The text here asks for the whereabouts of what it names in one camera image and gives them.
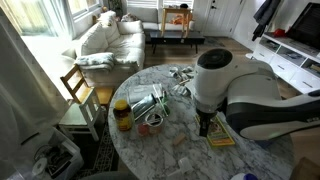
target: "bottle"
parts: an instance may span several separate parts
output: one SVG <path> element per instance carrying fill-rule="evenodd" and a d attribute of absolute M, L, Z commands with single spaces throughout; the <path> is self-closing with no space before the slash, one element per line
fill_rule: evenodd
<path fill-rule="evenodd" d="M 132 110 L 124 99 L 117 100 L 114 105 L 113 115 L 120 131 L 128 131 L 132 127 Z"/>
<path fill-rule="evenodd" d="M 236 174 L 235 176 L 233 176 L 231 178 L 231 180 L 258 180 L 258 178 L 253 175 L 253 174 L 245 174 L 245 173 L 239 173 L 239 174 Z"/>

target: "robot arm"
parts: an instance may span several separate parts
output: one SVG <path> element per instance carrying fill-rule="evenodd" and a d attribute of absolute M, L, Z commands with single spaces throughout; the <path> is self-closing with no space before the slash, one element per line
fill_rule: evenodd
<path fill-rule="evenodd" d="M 239 61 L 230 54 L 214 49 L 196 65 L 194 101 L 201 136 L 207 135 L 210 119 L 225 98 L 226 120 L 244 138 L 267 140 L 320 125 L 320 91 L 282 100 L 268 64 Z"/>

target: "white cabinet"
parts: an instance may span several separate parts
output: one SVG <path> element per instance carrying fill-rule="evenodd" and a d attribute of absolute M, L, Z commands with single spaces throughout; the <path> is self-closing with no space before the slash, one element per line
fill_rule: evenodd
<path fill-rule="evenodd" d="M 272 33 L 265 33 L 253 52 L 253 59 L 268 63 L 278 77 L 301 93 L 309 93 L 320 89 L 318 53 L 319 50 L 290 38 L 275 38 Z"/>

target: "marble table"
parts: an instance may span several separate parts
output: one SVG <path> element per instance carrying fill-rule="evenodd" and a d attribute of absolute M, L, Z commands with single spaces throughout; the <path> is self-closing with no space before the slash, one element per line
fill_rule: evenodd
<path fill-rule="evenodd" d="M 125 82 L 115 92 L 108 115 L 109 130 L 114 146 L 122 161 L 139 179 L 165 179 L 179 168 L 178 160 L 190 159 L 194 168 L 184 175 L 184 179 L 228 180 L 233 175 L 244 172 L 255 174 L 259 179 L 289 179 L 293 165 L 293 145 L 290 136 L 276 139 L 267 148 L 254 141 L 237 135 L 219 113 L 236 144 L 211 148 L 206 138 L 198 136 L 194 120 L 195 106 L 191 98 L 183 97 L 172 91 L 178 81 L 169 74 L 169 67 L 187 65 L 161 65 L 144 69 Z M 117 129 L 112 110 L 117 99 L 125 98 L 131 86 L 161 83 L 168 92 L 170 115 L 165 119 L 160 134 L 141 137 L 136 129 L 121 132 Z M 178 146 L 172 140 L 185 133 L 187 139 Z"/>

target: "chair backrest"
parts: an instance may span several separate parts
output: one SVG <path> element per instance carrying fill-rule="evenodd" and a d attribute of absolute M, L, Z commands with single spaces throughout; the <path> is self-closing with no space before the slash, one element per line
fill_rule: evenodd
<path fill-rule="evenodd" d="M 88 126 L 93 126 L 102 110 L 95 88 L 90 90 L 88 96 L 79 107 Z"/>
<path fill-rule="evenodd" d="M 68 82 L 74 75 L 77 75 L 79 77 L 79 80 L 76 82 L 76 85 L 72 88 L 70 86 L 70 83 Z M 79 100 L 78 96 L 77 96 L 77 92 L 80 89 L 80 87 L 82 85 L 85 85 L 86 87 L 88 87 L 87 82 L 85 81 L 81 70 L 79 68 L 79 66 L 77 64 L 75 64 L 72 69 L 65 75 L 60 77 L 61 81 L 63 82 L 63 84 L 65 85 L 65 87 L 67 88 L 67 90 L 69 91 L 69 93 L 71 94 L 73 100 L 80 104 L 81 101 Z"/>

